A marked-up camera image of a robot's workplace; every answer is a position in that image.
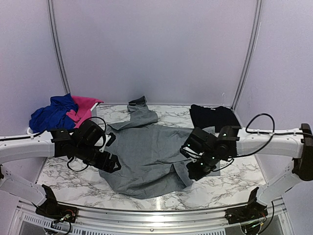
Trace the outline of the grey garment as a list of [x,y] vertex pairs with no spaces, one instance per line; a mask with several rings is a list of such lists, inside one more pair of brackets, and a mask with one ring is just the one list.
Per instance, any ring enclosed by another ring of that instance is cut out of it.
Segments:
[[107,126],[116,139],[105,150],[118,157],[121,169],[99,171],[113,191],[137,199],[149,199],[193,184],[186,165],[190,162],[179,149],[191,128],[158,125],[156,112],[149,110],[146,98],[129,102],[130,120]]

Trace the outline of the black t-shirt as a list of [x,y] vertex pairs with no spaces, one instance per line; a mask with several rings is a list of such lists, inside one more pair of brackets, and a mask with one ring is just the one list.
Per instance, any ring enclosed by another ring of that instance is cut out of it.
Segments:
[[233,111],[224,106],[210,108],[192,104],[189,113],[193,126],[200,129],[214,127],[219,133],[225,126],[241,127]]

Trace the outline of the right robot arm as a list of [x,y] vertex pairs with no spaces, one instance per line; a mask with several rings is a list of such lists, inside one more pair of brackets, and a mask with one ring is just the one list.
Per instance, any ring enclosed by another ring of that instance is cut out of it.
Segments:
[[233,161],[254,154],[292,158],[281,173],[251,192],[248,204],[242,209],[246,219],[253,219],[261,212],[261,207],[266,207],[295,185],[313,179],[313,135],[306,123],[299,129],[282,131],[225,126],[218,136],[195,128],[180,152],[192,159],[187,169],[189,178],[196,181],[213,172],[219,161]]

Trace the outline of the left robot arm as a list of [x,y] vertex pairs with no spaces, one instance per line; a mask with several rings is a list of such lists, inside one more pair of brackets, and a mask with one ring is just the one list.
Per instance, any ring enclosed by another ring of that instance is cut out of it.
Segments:
[[[106,134],[91,119],[85,120],[72,131],[54,129],[32,135],[3,137],[0,140],[0,163],[36,157],[68,159],[78,158],[87,166],[93,166],[107,173],[121,169],[116,155],[105,151],[115,141],[113,133]],[[0,189],[14,196],[30,201],[50,217],[57,218],[62,207],[50,187],[39,186],[13,174],[3,165],[0,167]]]

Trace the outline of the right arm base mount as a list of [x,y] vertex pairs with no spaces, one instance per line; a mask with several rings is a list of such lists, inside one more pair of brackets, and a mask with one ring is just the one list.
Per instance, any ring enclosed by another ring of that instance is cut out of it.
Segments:
[[225,211],[225,219],[229,224],[243,223],[259,218],[265,219],[268,215],[266,207],[240,206],[229,208]]

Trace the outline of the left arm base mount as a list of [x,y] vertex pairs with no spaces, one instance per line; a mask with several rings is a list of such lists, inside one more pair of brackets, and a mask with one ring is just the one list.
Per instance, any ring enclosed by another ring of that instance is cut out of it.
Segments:
[[76,207],[61,205],[59,203],[44,203],[41,206],[36,206],[36,214],[54,219],[56,222],[76,221],[78,209]]

